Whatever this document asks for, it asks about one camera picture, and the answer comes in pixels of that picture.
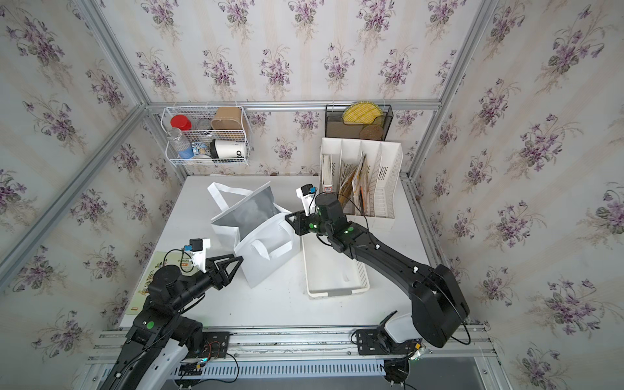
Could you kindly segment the white insulated delivery bag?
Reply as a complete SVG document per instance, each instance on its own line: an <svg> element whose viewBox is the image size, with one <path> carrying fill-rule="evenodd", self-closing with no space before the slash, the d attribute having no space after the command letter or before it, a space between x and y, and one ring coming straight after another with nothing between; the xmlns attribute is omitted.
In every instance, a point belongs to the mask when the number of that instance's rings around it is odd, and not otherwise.
<svg viewBox="0 0 624 390"><path fill-rule="evenodd" d="M269 182L254 191L221 183L207 190L220 209L211 219L214 233L222 247L243 258L252 289L301 253L301 239L286 221L290 211L275 203Z"/></svg>

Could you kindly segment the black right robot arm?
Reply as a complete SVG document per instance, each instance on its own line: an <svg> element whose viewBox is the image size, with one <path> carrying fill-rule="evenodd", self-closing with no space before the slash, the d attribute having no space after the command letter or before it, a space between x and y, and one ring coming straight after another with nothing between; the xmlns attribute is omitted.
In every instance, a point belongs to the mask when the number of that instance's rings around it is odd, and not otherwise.
<svg viewBox="0 0 624 390"><path fill-rule="evenodd" d="M437 348L453 339L470 309L449 268L418 263L385 245L367 226L348 220L334 193L320 193L315 207L307 206L284 219L299 237L309 233L326 237L333 250L372 267L400 288L410 299L419 338Z"/></svg>

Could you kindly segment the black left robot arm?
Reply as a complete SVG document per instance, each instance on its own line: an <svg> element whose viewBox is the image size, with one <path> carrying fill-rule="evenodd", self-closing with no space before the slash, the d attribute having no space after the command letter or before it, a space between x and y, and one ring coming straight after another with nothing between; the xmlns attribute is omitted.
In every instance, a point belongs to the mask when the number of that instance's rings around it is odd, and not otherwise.
<svg viewBox="0 0 624 390"><path fill-rule="evenodd" d="M228 286L243 262L234 254L208 258L206 270L192 275L174 264L159 268L101 388L162 388L188 353L204 349L203 325L185 317L186 309L207 290Z"/></svg>

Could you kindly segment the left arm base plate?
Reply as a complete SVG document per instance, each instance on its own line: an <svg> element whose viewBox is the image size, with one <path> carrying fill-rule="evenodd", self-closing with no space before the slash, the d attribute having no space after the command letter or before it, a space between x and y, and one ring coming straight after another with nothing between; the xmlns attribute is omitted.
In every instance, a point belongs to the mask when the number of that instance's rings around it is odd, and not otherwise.
<svg viewBox="0 0 624 390"><path fill-rule="evenodd" d="M228 331L205 331L199 336L191 336L186 346L188 354L186 359L215 359L227 356L228 345L231 334Z"/></svg>

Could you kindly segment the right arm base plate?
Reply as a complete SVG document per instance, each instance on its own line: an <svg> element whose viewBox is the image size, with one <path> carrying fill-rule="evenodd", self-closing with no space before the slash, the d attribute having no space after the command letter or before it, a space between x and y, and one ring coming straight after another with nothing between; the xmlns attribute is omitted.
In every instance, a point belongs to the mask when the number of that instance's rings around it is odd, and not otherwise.
<svg viewBox="0 0 624 390"><path fill-rule="evenodd" d="M420 339L396 343L385 331L379 329L355 329L350 342L356 346L359 356L413 356L420 349Z"/></svg>

